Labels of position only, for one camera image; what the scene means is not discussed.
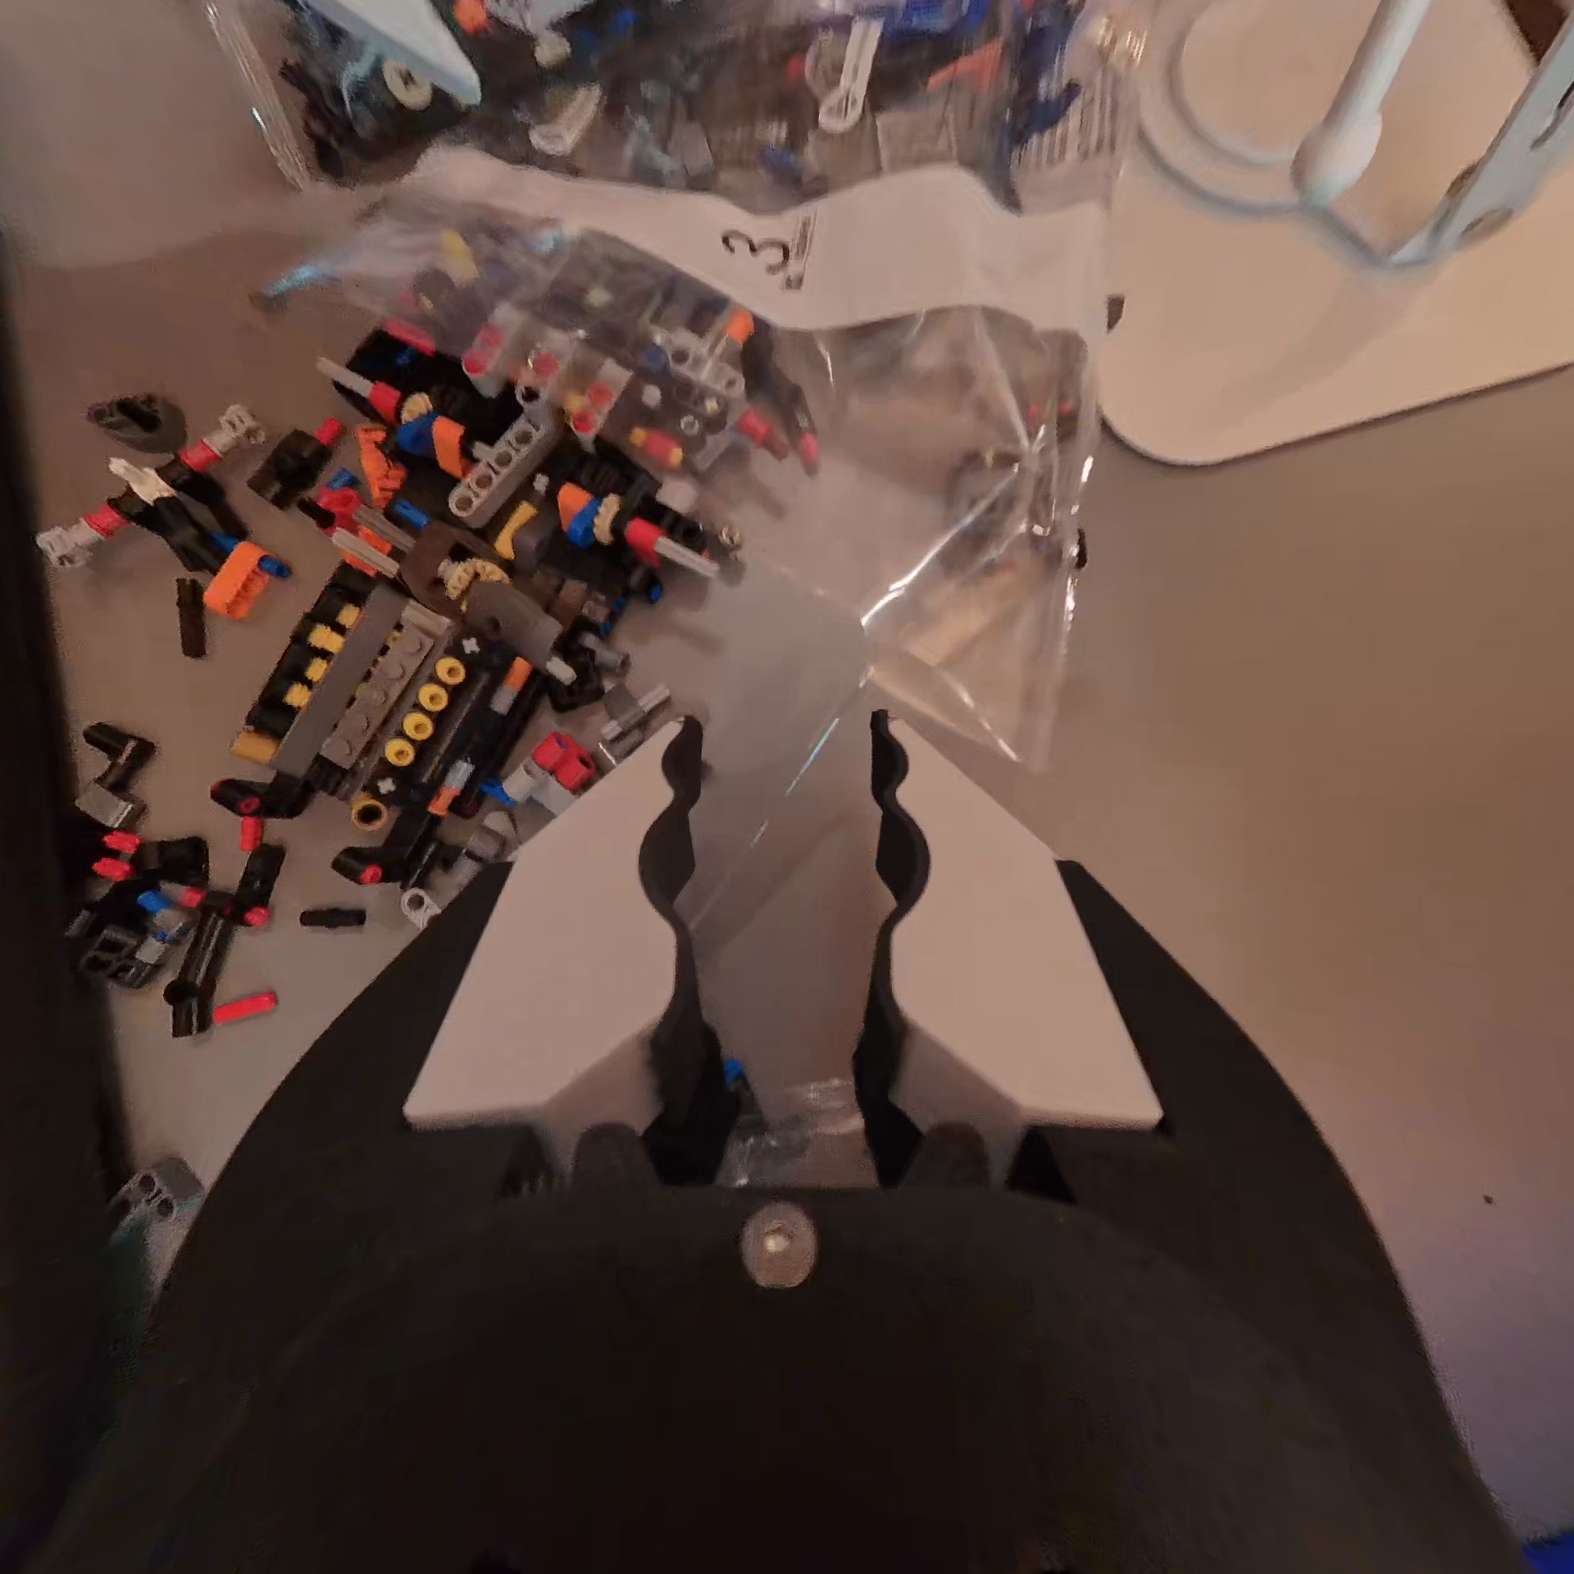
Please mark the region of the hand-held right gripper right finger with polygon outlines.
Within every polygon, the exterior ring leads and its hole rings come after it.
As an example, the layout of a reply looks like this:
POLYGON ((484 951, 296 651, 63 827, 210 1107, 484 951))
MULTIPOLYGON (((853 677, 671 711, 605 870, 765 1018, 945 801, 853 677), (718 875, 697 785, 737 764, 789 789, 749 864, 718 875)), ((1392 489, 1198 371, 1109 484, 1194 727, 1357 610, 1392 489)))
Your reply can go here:
POLYGON ((1030 1129, 1157 1137, 1158 1091, 1054 850, 887 711, 869 711, 869 795, 887 914, 853 1091, 878 1184, 931 1129, 967 1129, 993 1184, 1030 1129))

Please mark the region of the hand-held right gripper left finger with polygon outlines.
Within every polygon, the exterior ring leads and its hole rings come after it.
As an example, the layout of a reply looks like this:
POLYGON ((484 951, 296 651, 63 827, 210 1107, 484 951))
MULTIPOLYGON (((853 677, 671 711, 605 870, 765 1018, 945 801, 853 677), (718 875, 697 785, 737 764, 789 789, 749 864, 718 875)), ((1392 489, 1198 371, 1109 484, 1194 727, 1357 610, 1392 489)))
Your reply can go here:
POLYGON ((586 1145, 718 1184, 739 1100, 681 914, 697 795, 702 721, 681 718, 508 864, 408 1129, 508 1137, 500 1184, 570 1184, 586 1145))

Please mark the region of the large clear plastic bag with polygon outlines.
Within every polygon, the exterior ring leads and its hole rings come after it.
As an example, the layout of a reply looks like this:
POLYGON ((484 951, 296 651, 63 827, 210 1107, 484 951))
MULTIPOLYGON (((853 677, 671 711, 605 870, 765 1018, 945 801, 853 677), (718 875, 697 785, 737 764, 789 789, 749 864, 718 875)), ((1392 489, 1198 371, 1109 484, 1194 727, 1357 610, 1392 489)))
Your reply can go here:
POLYGON ((749 311, 804 391, 816 472, 726 451, 697 484, 697 519, 739 553, 860 621, 867 665, 959 732, 1034 762, 1054 711, 1083 577, 1083 489, 1095 459, 1095 366, 1083 334, 1034 334, 1002 311, 931 311, 878 330, 775 330, 739 284, 707 284, 605 231, 464 194, 389 183, 342 247, 252 289, 282 311, 342 289, 376 323, 416 311, 446 353, 500 300, 660 313, 749 311))

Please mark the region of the red and grey lego piece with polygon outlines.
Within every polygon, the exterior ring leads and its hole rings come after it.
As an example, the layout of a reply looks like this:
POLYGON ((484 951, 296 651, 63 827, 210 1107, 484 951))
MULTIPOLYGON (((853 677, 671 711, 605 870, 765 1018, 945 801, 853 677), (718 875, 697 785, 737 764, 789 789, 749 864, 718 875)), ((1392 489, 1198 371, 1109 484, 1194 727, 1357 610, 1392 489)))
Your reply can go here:
POLYGON ((545 732, 508 780, 508 801, 570 817, 597 785, 597 762, 574 732, 545 732))

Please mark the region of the black lego assembly yellow studs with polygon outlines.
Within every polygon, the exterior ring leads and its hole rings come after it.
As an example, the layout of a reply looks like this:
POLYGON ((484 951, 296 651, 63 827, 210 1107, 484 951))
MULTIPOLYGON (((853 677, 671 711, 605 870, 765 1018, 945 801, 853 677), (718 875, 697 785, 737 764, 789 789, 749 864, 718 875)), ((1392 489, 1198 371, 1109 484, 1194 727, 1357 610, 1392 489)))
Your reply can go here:
POLYGON ((453 858, 446 834, 508 795, 526 721, 597 707, 605 677, 624 677, 613 616, 545 610, 495 560, 440 560, 429 600, 345 560, 229 747, 268 780, 216 780, 210 801, 259 838, 336 795, 350 821, 336 870, 416 893, 453 858))

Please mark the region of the orange lego piece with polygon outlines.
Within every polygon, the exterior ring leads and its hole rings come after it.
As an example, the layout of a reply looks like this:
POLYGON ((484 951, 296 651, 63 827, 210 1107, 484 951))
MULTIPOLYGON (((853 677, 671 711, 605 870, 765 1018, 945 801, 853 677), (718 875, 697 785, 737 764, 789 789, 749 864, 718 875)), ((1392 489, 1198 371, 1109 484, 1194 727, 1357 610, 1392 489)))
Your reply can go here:
POLYGON ((225 571, 205 588, 205 610, 241 621, 280 583, 287 583, 287 560, 259 543, 229 543, 225 571))

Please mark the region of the light grey lego beam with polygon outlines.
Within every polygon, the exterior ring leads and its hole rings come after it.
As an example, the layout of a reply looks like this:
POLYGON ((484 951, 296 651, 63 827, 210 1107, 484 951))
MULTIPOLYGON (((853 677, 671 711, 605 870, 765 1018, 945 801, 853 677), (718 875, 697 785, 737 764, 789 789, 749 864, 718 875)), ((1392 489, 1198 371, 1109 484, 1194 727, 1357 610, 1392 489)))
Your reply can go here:
POLYGON ((464 530, 484 530, 545 472, 557 443, 561 443, 561 414, 545 399, 519 405, 519 422, 495 443, 484 443, 467 473, 453 489, 446 512, 464 530))

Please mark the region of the pile of loose lego pieces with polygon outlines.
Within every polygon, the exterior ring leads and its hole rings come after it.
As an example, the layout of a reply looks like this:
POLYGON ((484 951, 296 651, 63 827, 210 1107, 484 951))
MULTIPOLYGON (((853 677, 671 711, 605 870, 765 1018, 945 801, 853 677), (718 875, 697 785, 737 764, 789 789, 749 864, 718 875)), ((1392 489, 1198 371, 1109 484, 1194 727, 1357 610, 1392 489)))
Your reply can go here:
MULTIPOLYGON (((365 334, 350 356, 322 356, 322 374, 350 422, 296 427, 216 462, 225 497, 229 484, 241 484, 241 459, 259 462, 244 489, 259 497, 259 508, 300 519, 322 538, 322 588, 336 583, 336 571, 350 560, 429 600, 440 560, 495 560, 545 610, 613 616, 613 651, 624 651, 615 621, 639 607, 660 607, 671 583, 707 583, 739 560, 739 538, 697 519, 697 484, 707 462, 721 462, 726 451, 761 451, 816 472, 818 459, 804 391, 775 374, 769 334, 737 300, 707 300, 697 334, 660 313, 586 313, 574 330, 570 313, 500 300, 484 330, 467 330, 464 353, 446 353, 429 334, 421 334, 408 311, 402 323, 365 334), (453 489, 467 473, 484 443, 495 443, 533 399, 561 414, 561 443, 484 530, 464 530, 446 512, 453 489)), ((91 405, 91 427, 103 427, 132 459, 150 451, 150 462, 164 462, 180 443, 205 438, 188 430, 188 414, 163 393, 103 399, 91 405)), ((205 588, 210 577, 175 577, 175 634, 188 661, 210 652, 210 621, 229 621, 205 610, 205 588)), ((669 711, 669 687, 633 687, 631 673, 605 677, 605 696, 586 711, 545 707, 526 721, 508 773, 545 732, 574 732, 605 780, 655 732, 669 711)), ((259 838, 244 838, 244 827, 236 821, 241 858, 216 870, 205 834, 150 834, 150 808, 133 795, 139 773, 156 764, 150 732, 88 721, 82 740, 91 755, 72 795, 72 886, 88 890, 88 901, 63 931, 68 967, 114 997, 163 986, 175 1035, 210 1035, 216 1023, 268 1018, 280 997, 268 986, 229 999, 225 965, 241 931, 268 931, 280 914, 282 821, 259 821, 259 838)), ((485 795, 475 821, 455 821, 446 834, 453 858, 429 870, 425 890, 383 890, 402 901, 402 919, 440 919, 446 893, 519 850, 519 808, 535 801, 485 795)))

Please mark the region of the black lego joint assembly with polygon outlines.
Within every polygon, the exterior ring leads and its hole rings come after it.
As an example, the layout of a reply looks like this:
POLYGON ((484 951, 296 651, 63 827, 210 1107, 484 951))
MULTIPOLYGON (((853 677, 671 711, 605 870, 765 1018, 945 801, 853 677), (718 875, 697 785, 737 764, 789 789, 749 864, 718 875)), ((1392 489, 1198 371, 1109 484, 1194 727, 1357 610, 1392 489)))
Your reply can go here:
POLYGON ((216 484, 216 462, 241 443, 268 443, 268 427, 244 399, 229 399, 225 422, 164 462, 114 459, 103 472, 116 473, 116 497, 72 523, 40 530, 40 553, 50 571, 88 571, 97 543, 150 530, 188 577, 225 577, 225 560, 252 538, 216 484))

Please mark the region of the wooden and white book stand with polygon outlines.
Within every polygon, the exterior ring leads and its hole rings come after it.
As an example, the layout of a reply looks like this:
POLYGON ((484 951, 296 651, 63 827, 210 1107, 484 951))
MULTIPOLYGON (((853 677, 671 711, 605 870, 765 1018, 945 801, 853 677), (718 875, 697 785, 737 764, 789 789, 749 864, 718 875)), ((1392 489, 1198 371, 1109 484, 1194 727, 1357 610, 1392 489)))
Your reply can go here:
POLYGON ((1157 5, 1109 204, 1109 430, 1236 462, 1569 371, 1569 74, 1569 5, 1157 5))

